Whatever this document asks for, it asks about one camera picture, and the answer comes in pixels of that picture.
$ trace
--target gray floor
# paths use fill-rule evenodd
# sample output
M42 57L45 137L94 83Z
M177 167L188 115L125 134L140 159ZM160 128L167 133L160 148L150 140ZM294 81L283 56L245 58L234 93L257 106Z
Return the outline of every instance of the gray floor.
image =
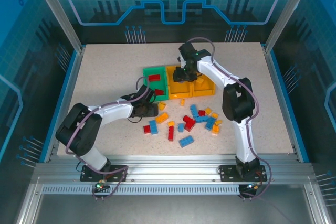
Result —
M263 199L275 204L293 223L312 223L300 187L271 186ZM90 196L43 196L35 224L143 223L198 224L290 223L269 203L242 202L238 196L113 196L95 202Z

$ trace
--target speckled white table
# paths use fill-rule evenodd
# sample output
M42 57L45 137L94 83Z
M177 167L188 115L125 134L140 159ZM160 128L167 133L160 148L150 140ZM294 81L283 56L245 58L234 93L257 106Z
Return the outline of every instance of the speckled white table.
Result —
M176 65L178 48L181 44L121 44L87 45L79 70L72 106L78 102L85 105L101 105L115 101L122 95L135 91L135 82L142 76L142 68L150 66ZM260 114L253 120L253 136L259 153L291 153L291 143L283 121L278 100L270 78L264 55L259 43L215 43L215 59L228 71L241 78L248 77L260 103ZM207 49L209 44L194 44L198 50ZM120 155L211 155L234 154L235 136L232 122L222 112L222 90L214 96L166 101L164 110L170 118L158 125L157 135L143 134L143 126L153 118L143 118L138 124L126 119L105 125L98 133L96 147L104 154ZM220 134L213 136L204 128L205 123L196 124L191 133L174 132L174 142L167 140L170 120L181 123L184 115L191 116L190 105L198 109L207 106L219 113L223 121ZM181 148L178 140L192 135L195 142ZM59 145L58 155L65 155Z

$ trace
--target enclosure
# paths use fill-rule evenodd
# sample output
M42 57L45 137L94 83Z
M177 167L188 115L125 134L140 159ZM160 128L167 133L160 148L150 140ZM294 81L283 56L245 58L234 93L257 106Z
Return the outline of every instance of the enclosure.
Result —
M334 223L336 0L0 4L3 223ZM239 145L223 112L223 87L206 75L203 84L173 81L179 47L194 37L211 40L218 64L251 81L260 104L254 147L272 168L261 200L243 202L239 186L250 182L224 182L218 173L236 164ZM203 40L193 45L212 52ZM146 117L99 130L95 147L129 169L115 195L96 202L96 182L80 181L83 165L65 153L56 131L76 103L115 101L134 93L139 77L156 73L160 83L150 87L162 89L156 102L166 104L159 113L169 119L157 135L143 134L152 120ZM218 113L217 136L202 124L177 131L192 104ZM176 123L172 142L169 121ZM189 135L195 142L181 148ZM111 192L117 183L109 185Z

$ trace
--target blue edge trim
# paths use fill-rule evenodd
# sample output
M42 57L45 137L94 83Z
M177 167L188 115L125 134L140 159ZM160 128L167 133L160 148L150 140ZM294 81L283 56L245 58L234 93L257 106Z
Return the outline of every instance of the blue edge trim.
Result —
M292 124L293 124L294 132L295 132L298 144L299 144L299 150L297 150L297 151L299 151L301 153L303 162L304 163L309 163L306 147L304 146L302 136L301 136L301 133L300 133L300 130L299 130L299 126L298 126L298 123L296 121L294 111L293 111L292 105L290 103L288 93L286 91L285 83L282 79L282 75L281 75L281 72L280 72L278 61L275 57L275 54L274 54L273 50L271 50L270 55L271 55L272 61L274 63L275 71L277 73L277 77L279 79L280 86L281 86L282 92L284 94L283 96L285 97L285 103L286 103L286 106L287 106L287 109L288 109L288 112L289 112L290 119L291 119Z
M76 57L77 57L77 52L74 50L74 52L72 54L72 57L71 57L69 67L68 67L67 74L65 75L65 78L64 78L64 82L63 82L63 85L62 85L61 92L60 92L58 100L57 100L56 108L55 108L53 117L51 119L51 123L50 123L50 127L49 127L49 130L48 130L48 133L47 133L47 137L46 137L46 140L45 140L44 145L43 145L43 149L42 149L42 153L40 155L40 159L38 161L39 163L44 162L44 159L45 159L45 157L47 155L47 152L48 152L49 145L51 144L51 139L53 138L53 131L54 131L54 128L56 126L57 116L58 116L58 113L60 111L61 105L63 103L65 91L67 90L67 86L68 86L68 83L69 83L69 79L70 79L72 69L74 67Z

